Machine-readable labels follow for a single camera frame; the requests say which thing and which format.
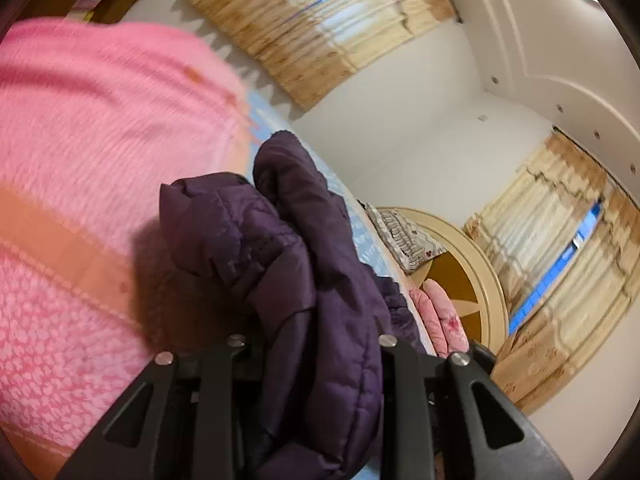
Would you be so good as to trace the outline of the dark purple quilted jacket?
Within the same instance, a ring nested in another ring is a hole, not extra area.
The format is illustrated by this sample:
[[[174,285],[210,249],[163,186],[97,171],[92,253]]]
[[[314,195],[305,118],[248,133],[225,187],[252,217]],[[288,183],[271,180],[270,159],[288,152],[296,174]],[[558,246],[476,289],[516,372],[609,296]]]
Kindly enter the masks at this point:
[[[287,131],[260,147],[253,174],[160,189],[160,226],[180,270],[250,344],[241,390],[249,479],[349,479],[381,441],[378,338],[418,344],[396,282],[358,258],[346,204]]]

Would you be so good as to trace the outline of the pink folded quilt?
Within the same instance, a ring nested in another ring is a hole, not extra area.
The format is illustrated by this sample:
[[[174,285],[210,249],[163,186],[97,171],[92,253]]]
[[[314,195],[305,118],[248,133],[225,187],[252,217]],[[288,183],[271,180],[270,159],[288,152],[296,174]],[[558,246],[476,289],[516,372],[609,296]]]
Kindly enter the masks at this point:
[[[456,308],[442,286],[428,278],[420,288],[411,289],[409,296],[440,358],[446,359],[451,353],[470,350],[469,339]]]

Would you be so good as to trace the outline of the cream round headboard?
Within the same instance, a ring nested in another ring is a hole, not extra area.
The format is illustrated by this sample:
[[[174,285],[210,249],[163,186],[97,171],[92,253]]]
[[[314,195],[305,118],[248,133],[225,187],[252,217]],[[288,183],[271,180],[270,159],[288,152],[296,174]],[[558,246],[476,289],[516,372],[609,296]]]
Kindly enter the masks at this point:
[[[442,286],[454,304],[469,342],[476,340],[497,353],[506,341],[508,312],[501,283],[484,252],[469,235],[434,214],[411,208],[397,209],[447,248],[447,252],[425,263],[413,274],[405,274],[378,236],[392,277],[408,298],[426,351],[437,356],[409,292],[420,288],[430,278]]]

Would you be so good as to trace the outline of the patterned grey white pillow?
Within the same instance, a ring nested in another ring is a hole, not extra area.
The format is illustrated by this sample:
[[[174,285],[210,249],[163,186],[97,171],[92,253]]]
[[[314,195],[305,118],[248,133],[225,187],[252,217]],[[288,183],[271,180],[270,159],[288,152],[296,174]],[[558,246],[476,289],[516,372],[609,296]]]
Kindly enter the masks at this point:
[[[370,203],[361,203],[361,206],[405,274],[413,274],[447,252],[444,245],[399,209],[376,208]]]

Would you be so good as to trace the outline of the beige curtain right window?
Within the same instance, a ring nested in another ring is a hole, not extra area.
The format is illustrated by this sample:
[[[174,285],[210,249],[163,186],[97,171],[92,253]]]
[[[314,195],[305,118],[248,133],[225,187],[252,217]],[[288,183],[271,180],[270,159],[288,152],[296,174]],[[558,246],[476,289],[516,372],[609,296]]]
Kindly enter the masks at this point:
[[[639,207],[554,129],[464,230],[506,302],[508,336],[492,378],[532,414],[589,363],[638,298]]]

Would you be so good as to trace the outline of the pink and blue bed blanket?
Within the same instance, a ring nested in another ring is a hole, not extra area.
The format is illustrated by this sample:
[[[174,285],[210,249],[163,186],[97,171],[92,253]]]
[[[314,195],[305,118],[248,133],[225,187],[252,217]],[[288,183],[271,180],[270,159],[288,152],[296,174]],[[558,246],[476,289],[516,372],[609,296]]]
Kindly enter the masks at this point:
[[[168,257],[160,187],[250,174],[284,120],[188,32],[64,18],[1,41],[1,431],[58,475],[163,349],[221,322]]]

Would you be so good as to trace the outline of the beige patterned window curtain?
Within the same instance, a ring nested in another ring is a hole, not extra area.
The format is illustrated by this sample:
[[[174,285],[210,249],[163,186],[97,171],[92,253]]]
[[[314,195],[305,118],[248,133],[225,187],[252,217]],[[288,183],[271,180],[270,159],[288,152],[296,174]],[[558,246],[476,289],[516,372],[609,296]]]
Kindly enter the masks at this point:
[[[386,53],[457,17],[451,0],[186,0],[304,112]]]

